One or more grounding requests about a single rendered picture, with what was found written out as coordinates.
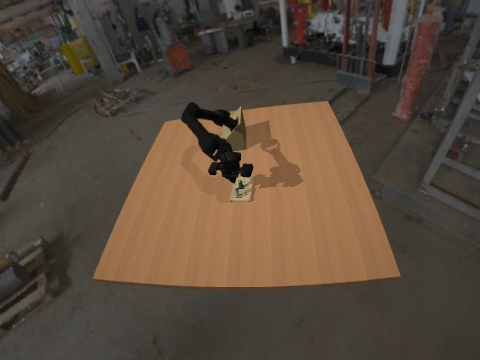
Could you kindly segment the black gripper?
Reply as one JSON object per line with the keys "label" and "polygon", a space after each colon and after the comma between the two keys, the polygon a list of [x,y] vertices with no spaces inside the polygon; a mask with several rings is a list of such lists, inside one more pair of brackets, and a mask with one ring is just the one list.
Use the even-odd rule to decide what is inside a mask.
{"label": "black gripper", "polygon": [[242,177],[251,177],[252,171],[253,171],[253,165],[252,164],[244,164],[243,166],[238,168],[235,172],[227,172],[223,166],[223,164],[220,162],[212,162],[208,172],[210,175],[216,175],[217,170],[221,170],[222,177],[225,177],[229,181],[235,184],[236,178],[238,177],[239,173],[241,174]]}

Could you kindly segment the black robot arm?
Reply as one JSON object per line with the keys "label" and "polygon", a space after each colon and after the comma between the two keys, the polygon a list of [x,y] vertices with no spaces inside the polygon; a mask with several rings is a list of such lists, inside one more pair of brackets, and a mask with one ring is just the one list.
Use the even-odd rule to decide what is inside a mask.
{"label": "black robot arm", "polygon": [[[190,128],[198,138],[202,152],[209,156],[215,162],[219,159],[227,172],[235,172],[240,166],[241,153],[233,152],[231,144],[220,136],[208,133],[207,129],[198,121],[198,119],[212,120],[214,124],[222,127],[228,127],[232,132],[238,125],[238,120],[230,117],[230,113],[225,110],[217,109],[209,111],[201,109],[194,102],[189,102],[182,113],[181,121]],[[216,151],[215,155],[212,154]]]}

